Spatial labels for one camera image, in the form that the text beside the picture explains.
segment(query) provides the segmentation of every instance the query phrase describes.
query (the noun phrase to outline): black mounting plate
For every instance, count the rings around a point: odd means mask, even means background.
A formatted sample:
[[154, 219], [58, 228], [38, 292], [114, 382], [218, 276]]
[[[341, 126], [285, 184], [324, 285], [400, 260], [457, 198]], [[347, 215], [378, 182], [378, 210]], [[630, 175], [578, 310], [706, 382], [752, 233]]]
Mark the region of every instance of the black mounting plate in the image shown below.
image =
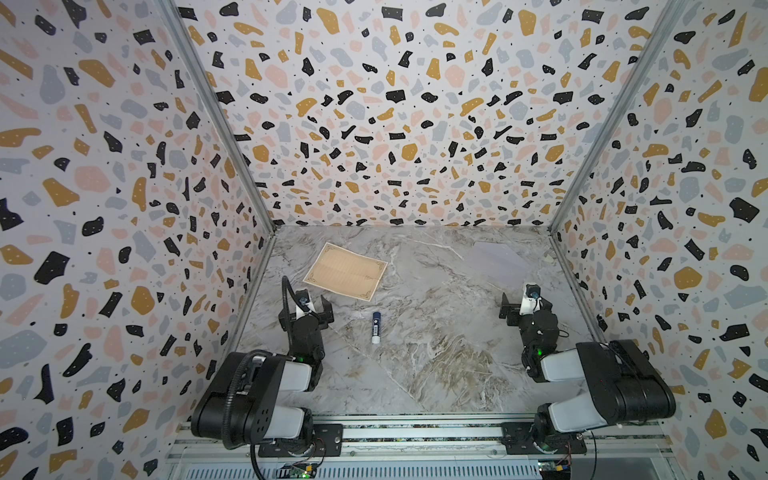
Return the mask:
[[[540, 455], [543, 452], [537, 449], [531, 436], [528, 434], [531, 430], [532, 422], [509, 422], [502, 423], [502, 444], [507, 449], [507, 455]], [[571, 440], [571, 453], [587, 453], [587, 446], [583, 439], [580, 439], [574, 433]], [[563, 451], [552, 452], [552, 455], [567, 454], [567, 449]]]
[[[341, 456], [341, 442], [344, 439], [344, 425], [341, 423], [315, 424], [315, 429], [312, 434], [312, 440], [316, 442], [316, 449], [312, 458], [322, 458], [323, 453], [326, 457]], [[259, 445], [259, 457], [261, 458], [286, 458], [290, 456], [292, 455], [276, 445]]]

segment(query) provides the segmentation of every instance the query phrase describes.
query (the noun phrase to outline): gray marble surface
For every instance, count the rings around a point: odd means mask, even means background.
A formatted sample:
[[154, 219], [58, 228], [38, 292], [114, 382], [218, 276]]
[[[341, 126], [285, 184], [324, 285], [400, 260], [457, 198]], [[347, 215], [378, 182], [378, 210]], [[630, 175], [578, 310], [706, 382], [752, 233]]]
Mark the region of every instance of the gray marble surface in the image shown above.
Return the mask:
[[[475, 241], [506, 243], [532, 267], [522, 280], [538, 283], [554, 304], [560, 349], [590, 340], [545, 230], [450, 227], [281, 227], [239, 351], [285, 353], [280, 279], [309, 288], [333, 304], [336, 321], [323, 330], [324, 372], [314, 392], [290, 393], [284, 405], [317, 413], [534, 412], [574, 396], [578, 384], [537, 384], [520, 362], [516, 327], [498, 318], [502, 291], [519, 302], [521, 289], [502, 285], [465, 261]], [[389, 262], [371, 302], [302, 282], [326, 242]], [[373, 312], [382, 338], [371, 343]]]

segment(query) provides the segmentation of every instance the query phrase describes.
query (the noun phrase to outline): wallpaper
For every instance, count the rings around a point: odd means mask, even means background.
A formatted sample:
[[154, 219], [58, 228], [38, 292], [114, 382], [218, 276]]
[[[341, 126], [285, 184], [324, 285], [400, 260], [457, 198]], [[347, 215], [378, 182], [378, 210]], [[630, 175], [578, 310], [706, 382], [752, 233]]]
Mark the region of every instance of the wallpaper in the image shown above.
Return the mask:
[[557, 238], [677, 399], [688, 478], [768, 475], [768, 3], [690, 2]]
[[542, 225], [664, 2], [228, 2], [181, 16], [275, 223]]
[[153, 5], [0, 3], [0, 477], [156, 478], [258, 264]]

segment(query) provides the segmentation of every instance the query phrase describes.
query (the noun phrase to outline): slotted metal panel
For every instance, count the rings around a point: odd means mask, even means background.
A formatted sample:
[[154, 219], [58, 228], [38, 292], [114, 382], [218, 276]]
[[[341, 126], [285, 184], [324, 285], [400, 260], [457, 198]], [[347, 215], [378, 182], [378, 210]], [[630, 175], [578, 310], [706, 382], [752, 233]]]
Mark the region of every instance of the slotted metal panel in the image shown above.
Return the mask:
[[[285, 478], [284, 464], [261, 462], [265, 478]], [[239, 480], [256, 478], [248, 464], [206, 463], [192, 465], [186, 480]], [[539, 480], [536, 460], [462, 460], [408, 462], [330, 462], [317, 469], [315, 478], [371, 478], [412, 480], [466, 478], [471, 480]]]

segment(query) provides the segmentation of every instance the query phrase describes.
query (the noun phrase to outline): side wall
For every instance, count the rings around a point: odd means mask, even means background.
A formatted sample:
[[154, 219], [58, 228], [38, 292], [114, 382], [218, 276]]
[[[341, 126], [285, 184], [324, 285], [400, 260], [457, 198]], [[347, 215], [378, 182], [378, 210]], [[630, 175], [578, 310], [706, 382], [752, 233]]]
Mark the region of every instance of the side wall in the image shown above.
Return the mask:
[[689, 478], [768, 470], [767, 6], [691, 2], [557, 232], [607, 337], [673, 386]]
[[278, 224], [549, 223], [664, 5], [316, 3], [178, 2]]
[[260, 261], [265, 233], [153, 10], [0, 4], [6, 478], [157, 475]]

